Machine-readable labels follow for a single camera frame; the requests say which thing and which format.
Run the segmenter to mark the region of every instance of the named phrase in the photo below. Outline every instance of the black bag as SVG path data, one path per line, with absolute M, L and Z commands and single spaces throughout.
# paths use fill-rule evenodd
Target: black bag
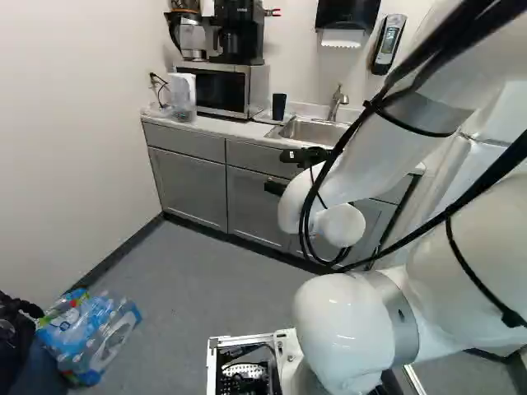
M 35 336 L 32 318 L 44 317 L 36 304 L 12 299 L 0 291 L 0 394 L 7 393 L 22 371 Z

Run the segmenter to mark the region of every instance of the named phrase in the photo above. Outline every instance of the microwave door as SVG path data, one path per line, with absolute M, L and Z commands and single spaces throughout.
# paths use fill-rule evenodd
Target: microwave door
M 178 72 L 196 76 L 196 104 L 198 110 L 210 114 L 244 118 L 247 113 L 249 82 L 243 72 L 196 70 L 178 67 Z

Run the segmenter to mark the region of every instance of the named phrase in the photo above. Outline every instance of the cabinet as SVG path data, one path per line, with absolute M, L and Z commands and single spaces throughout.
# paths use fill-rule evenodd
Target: cabinet
M 227 231 L 225 165 L 148 148 L 163 210 Z
M 284 185 L 289 182 L 252 170 L 227 166 L 229 233 L 287 251 L 291 238 L 278 227 L 280 198 L 264 191 L 268 179 Z
M 373 255 L 375 249 L 380 244 L 380 240 L 385 233 L 389 222 L 394 216 L 395 210 L 397 209 L 397 206 L 393 204 L 380 202 L 374 199 L 361 200 L 354 204 L 355 207 L 362 212 L 362 215 L 366 220 L 366 229 L 362 239 L 353 246 L 352 251 L 346 260 L 341 263 L 342 265 L 354 263 Z M 314 238 L 312 244 L 317 255 L 325 260 L 334 259 L 340 250 L 328 243 L 322 237 Z M 303 257 L 297 235 L 294 236 L 293 241 L 291 242 L 290 252 Z
M 280 162 L 282 150 L 152 123 L 143 128 L 164 211 L 303 257 L 298 235 L 278 226 L 280 198 L 264 191 L 269 179 L 288 184 L 301 172 Z M 375 252 L 412 181 L 409 175 L 387 193 L 355 202 L 366 231 L 343 264 Z M 312 243 L 322 259 L 338 254 L 322 237 Z

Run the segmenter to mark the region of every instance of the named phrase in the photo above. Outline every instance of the black cup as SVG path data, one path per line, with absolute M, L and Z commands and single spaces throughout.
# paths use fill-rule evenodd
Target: black cup
M 273 120 L 283 121 L 283 115 L 286 112 L 285 93 L 273 93 Z

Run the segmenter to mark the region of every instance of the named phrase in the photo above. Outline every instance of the microwave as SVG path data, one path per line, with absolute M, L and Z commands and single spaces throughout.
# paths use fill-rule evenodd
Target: microwave
M 182 62 L 176 70 L 196 76 L 199 113 L 251 119 L 268 107 L 269 65 Z

